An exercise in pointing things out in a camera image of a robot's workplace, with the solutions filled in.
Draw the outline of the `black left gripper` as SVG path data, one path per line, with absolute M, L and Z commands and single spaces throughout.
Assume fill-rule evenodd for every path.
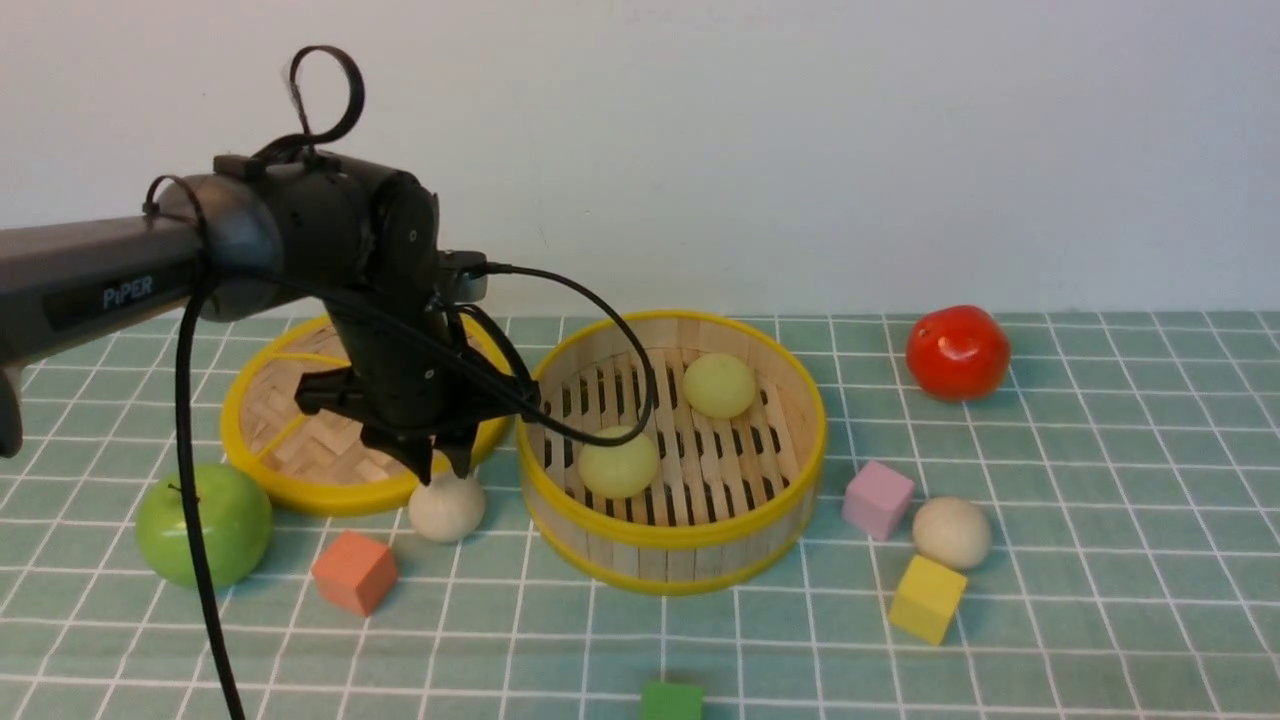
M 429 304 L 398 316 L 366 299 L 323 302 L 347 361 L 303 374 L 294 401 L 307 415 L 358 423 L 362 442 L 422 487 L 433 482 L 434 450 L 466 478 L 479 427 L 540 404 L 527 365 L 475 304 Z

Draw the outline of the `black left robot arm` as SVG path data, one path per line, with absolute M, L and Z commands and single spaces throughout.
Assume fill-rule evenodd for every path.
M 503 372 L 468 346 L 485 256 L 442 251 L 439 201 L 406 172 L 355 158 L 224 155 L 207 174 L 154 182 L 137 217 L 3 232 L 3 366 L 20 369 L 173 307 L 239 322 L 320 299 L 346 354 L 293 400 L 361 429 L 365 446 L 428 482 L 435 454 L 474 468 L 483 421 L 524 415 L 536 383 L 513 346 Z

